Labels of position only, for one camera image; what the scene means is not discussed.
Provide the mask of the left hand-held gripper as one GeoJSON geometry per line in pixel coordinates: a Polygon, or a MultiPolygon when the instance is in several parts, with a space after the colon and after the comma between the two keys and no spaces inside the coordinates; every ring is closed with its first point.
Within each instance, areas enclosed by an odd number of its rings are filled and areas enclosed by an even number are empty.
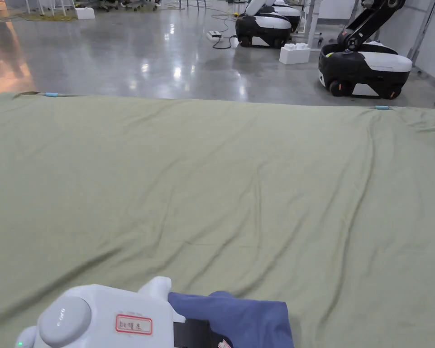
{"type": "Polygon", "coordinates": [[[104,285],[70,288],[24,329],[18,348],[210,348],[206,321],[168,302],[172,281],[157,276],[138,291],[104,285]]]}

